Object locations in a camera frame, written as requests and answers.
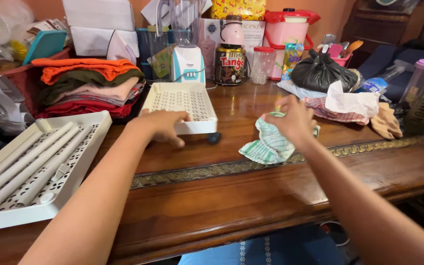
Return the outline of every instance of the wooden table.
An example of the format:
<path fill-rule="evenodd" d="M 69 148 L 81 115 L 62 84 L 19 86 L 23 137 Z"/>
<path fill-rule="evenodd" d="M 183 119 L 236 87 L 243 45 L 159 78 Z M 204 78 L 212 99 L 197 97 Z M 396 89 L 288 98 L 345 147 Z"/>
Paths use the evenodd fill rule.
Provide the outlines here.
<path fill-rule="evenodd" d="M 256 119 L 287 94 L 272 82 L 219 86 L 209 91 L 219 144 L 210 145 L 204 135 L 184 136 L 183 149 L 153 143 L 132 184 L 152 187 L 130 191 L 109 261 L 146 263 L 332 218 L 327 197 L 298 153 L 289 164 L 269 168 L 238 153 L 256 139 Z M 385 142 L 368 126 L 318 123 L 318 140 L 389 201 L 424 193 L 424 137 Z M 122 130 L 109 130 L 91 168 Z M 200 180 L 172 183 L 181 174 Z M 0 229 L 0 264 L 16 264 L 48 223 Z"/>

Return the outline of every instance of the black plastic bag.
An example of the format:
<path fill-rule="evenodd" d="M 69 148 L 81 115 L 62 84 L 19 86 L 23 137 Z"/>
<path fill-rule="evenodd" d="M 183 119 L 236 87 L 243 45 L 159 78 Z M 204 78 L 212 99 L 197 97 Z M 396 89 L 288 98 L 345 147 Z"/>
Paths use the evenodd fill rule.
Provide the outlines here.
<path fill-rule="evenodd" d="M 330 54 L 311 49 L 310 57 L 300 61 L 291 72 L 291 80 L 301 88 L 327 93 L 328 87 L 341 80 L 343 92 L 348 92 L 358 81 L 357 74 L 340 66 Z"/>

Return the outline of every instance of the green striped cloth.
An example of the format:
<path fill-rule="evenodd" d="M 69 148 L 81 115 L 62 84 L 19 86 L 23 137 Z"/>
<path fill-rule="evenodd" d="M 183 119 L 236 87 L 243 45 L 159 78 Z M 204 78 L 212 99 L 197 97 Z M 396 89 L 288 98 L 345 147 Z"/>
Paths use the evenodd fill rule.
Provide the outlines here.
<path fill-rule="evenodd" d="M 271 112 L 270 114 L 275 117 L 285 115 L 281 112 Z M 266 123 L 261 118 L 256 121 L 255 126 L 260 131 L 260 139 L 245 144 L 239 153 L 263 165 L 286 162 L 295 151 L 294 145 L 279 133 L 276 126 Z M 315 126 L 313 136 L 317 137 L 319 131 L 320 126 Z"/>

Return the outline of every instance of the white rod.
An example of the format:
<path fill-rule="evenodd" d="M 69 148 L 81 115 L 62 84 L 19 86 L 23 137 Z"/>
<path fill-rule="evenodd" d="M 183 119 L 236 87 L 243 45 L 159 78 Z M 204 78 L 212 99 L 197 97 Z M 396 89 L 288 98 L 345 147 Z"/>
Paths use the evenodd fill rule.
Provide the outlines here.
<path fill-rule="evenodd" d="M 50 146 L 36 160 L 28 165 L 14 179 L 0 190 L 0 204 L 9 197 L 24 181 L 26 181 L 34 172 L 41 168 L 52 156 L 54 156 L 75 134 L 80 131 L 78 126 L 73 126 L 62 138 Z"/>
<path fill-rule="evenodd" d="M 45 171 L 37 174 L 38 179 L 35 180 L 34 183 L 29 187 L 26 193 L 21 195 L 17 201 L 16 207 L 24 207 L 29 206 L 29 204 L 34 200 L 34 198 L 40 193 L 40 191 L 44 188 L 45 184 L 49 181 L 49 179 L 56 173 L 56 170 L 60 167 L 60 165 L 64 164 L 66 160 L 70 157 L 70 155 L 79 147 L 80 143 L 83 142 L 84 138 L 92 130 L 92 126 L 85 126 L 81 129 L 82 131 L 77 134 L 73 140 L 68 144 L 63 152 L 58 156 L 53 156 L 45 166 Z"/>
<path fill-rule="evenodd" d="M 14 163 L 10 168 L 0 175 L 0 188 L 1 186 L 8 182 L 12 177 L 19 173 L 24 167 L 27 166 L 34 158 L 36 158 L 40 153 L 47 149 L 52 143 L 54 143 L 60 136 L 67 132 L 73 126 L 72 122 L 68 122 L 62 128 L 58 129 L 56 132 L 52 133 L 47 139 L 41 142 L 36 146 L 31 152 L 21 157 L 17 162 Z"/>
<path fill-rule="evenodd" d="M 31 147 L 35 141 L 37 141 L 40 136 L 42 136 L 42 132 L 34 132 L 32 136 L 26 139 L 21 145 L 19 145 L 12 153 L 8 155 L 3 161 L 0 162 L 0 174 L 6 170 L 9 166 L 14 163 L 24 152 Z"/>

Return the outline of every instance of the orange wall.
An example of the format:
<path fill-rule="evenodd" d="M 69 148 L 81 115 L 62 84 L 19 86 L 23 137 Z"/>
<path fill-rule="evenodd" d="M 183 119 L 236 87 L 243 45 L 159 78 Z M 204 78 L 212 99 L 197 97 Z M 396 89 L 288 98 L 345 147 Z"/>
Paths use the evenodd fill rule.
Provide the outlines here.
<path fill-rule="evenodd" d="M 63 18 L 62 0 L 24 0 L 34 11 L 37 19 Z M 149 0 L 129 0 L 132 2 L 136 27 L 146 27 L 140 11 Z M 356 0 L 267 0 L 266 9 L 280 11 L 283 8 L 307 9 L 318 13 L 321 20 L 309 27 L 309 36 L 315 45 L 321 43 L 326 33 L 336 34 L 339 38 Z"/>

